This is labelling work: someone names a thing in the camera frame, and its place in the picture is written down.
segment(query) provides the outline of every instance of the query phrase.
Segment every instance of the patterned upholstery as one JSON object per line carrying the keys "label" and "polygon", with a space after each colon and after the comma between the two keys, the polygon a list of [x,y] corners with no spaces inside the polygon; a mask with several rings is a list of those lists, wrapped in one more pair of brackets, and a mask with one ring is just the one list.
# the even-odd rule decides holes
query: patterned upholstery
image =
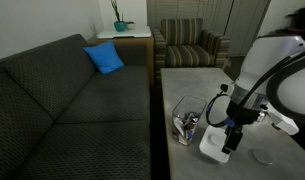
{"label": "patterned upholstery", "polygon": [[11,179],[53,124],[52,118],[0,69],[0,179]]}
{"label": "patterned upholstery", "polygon": [[[230,39],[211,31],[202,30],[202,21],[201,18],[163,19],[161,28],[152,31],[155,52],[154,76],[157,86],[161,85],[160,69],[164,67],[185,67],[183,64],[199,64],[197,67],[225,67],[224,64],[229,59],[227,52]],[[181,45],[187,47],[196,45],[201,48],[197,48],[197,50],[191,47],[181,48],[179,47]]]}
{"label": "patterned upholstery", "polygon": [[148,82],[146,66],[125,66],[105,75],[95,73],[57,123],[148,121]]}
{"label": "patterned upholstery", "polygon": [[95,71],[84,46],[81,35],[70,36],[12,57],[5,69],[57,119]]}
{"label": "patterned upholstery", "polygon": [[201,46],[168,46],[165,67],[202,67],[214,64],[214,56]]}
{"label": "patterned upholstery", "polygon": [[57,124],[14,179],[151,179],[146,121]]}

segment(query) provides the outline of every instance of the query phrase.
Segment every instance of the armchair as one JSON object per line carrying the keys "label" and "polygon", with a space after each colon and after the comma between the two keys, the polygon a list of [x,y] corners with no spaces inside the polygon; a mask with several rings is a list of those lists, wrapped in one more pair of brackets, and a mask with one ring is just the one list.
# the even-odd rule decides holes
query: armchair
{"label": "armchair", "polygon": [[161,84],[161,68],[220,67],[228,61],[230,39],[202,30],[202,18],[162,19],[154,36],[154,76]]}

